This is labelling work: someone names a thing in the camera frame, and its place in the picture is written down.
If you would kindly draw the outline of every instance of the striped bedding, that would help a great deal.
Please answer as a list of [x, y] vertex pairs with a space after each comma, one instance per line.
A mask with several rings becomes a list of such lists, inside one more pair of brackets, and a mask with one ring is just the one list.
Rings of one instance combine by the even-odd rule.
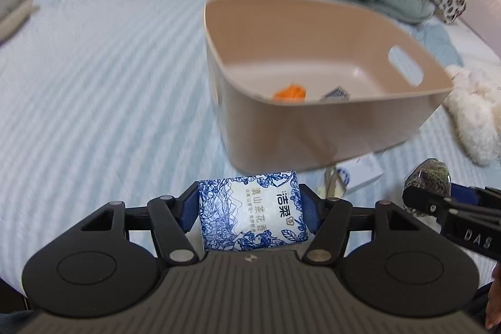
[[[104, 203], [140, 206], [237, 175], [209, 97], [205, 1], [36, 0], [40, 11], [0, 47], [0, 277], [17, 290], [28, 258]], [[442, 107], [378, 156], [385, 174], [348, 196], [356, 206], [401, 202], [405, 177], [428, 157], [455, 182], [498, 183], [464, 155]], [[313, 189], [322, 177], [299, 174]], [[486, 281], [493, 262], [474, 258]]]

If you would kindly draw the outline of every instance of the blue floral pattern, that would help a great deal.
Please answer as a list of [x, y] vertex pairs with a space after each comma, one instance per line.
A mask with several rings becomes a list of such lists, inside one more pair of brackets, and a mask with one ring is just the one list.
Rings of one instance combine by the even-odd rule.
[[[281, 229], [283, 239], [273, 236], [270, 229], [255, 234], [238, 232], [237, 215], [243, 203], [233, 197], [232, 183], [248, 185], [257, 182], [262, 188], [281, 187], [290, 183], [290, 199], [299, 217], [294, 218], [295, 228]], [[262, 176], [233, 177], [221, 180], [203, 180], [199, 183], [200, 223], [206, 250], [252, 250], [306, 241], [307, 229], [302, 219], [301, 194], [295, 172], [278, 172]]]
[[338, 175], [341, 178], [341, 181], [345, 185], [345, 187], [350, 184], [350, 173], [344, 167], [338, 168]]

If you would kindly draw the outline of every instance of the beige plastic basket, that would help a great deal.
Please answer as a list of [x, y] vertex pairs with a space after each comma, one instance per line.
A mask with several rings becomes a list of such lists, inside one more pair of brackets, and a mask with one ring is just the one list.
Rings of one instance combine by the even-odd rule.
[[[360, 7], [209, 0], [204, 20], [220, 131], [231, 162], [249, 174], [324, 167], [396, 145], [452, 90], [421, 45]], [[402, 56], [417, 65], [400, 67]], [[422, 80], [413, 85], [416, 70]], [[304, 102], [271, 99], [291, 83], [307, 90]], [[349, 100], [321, 100], [338, 86]]]

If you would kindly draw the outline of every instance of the blue and white wrapper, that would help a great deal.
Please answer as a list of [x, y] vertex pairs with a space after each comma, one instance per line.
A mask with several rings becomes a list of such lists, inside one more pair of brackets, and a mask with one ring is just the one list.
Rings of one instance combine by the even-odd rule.
[[205, 250], [247, 251], [308, 239], [295, 172], [202, 180]]

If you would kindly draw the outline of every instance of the white fluffy toy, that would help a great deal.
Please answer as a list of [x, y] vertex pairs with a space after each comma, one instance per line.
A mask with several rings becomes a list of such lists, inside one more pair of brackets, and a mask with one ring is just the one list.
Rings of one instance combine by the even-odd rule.
[[464, 149], [481, 166], [501, 159], [501, 84], [498, 76], [456, 65], [446, 70], [454, 90], [444, 105], [454, 119]]

